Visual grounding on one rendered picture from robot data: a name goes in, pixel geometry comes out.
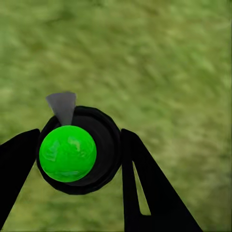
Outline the pesticide atomizer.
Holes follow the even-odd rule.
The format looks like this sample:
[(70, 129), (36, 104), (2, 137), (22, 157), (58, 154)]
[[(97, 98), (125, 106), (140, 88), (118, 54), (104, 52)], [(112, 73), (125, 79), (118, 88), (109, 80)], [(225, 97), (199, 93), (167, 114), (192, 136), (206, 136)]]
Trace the pesticide atomizer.
[(60, 92), (45, 98), (55, 116), (40, 132), (35, 153), (43, 178), (54, 189), (86, 195), (113, 180), (122, 164), (122, 138), (110, 116), (76, 106), (77, 97)]

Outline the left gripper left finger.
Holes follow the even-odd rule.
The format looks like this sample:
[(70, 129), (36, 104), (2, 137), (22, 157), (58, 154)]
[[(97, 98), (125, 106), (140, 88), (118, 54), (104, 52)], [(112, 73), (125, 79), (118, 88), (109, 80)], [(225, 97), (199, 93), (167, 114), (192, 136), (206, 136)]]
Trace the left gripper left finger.
[(39, 135), (33, 129), (0, 145), (0, 231), (36, 161)]

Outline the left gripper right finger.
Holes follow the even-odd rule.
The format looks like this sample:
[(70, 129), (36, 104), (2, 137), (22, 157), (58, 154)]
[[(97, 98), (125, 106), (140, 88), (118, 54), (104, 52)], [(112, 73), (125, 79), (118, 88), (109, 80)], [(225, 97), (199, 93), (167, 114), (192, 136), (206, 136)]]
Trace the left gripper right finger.
[[(140, 137), (121, 129), (125, 232), (203, 232)], [(134, 161), (151, 212), (140, 213)]]

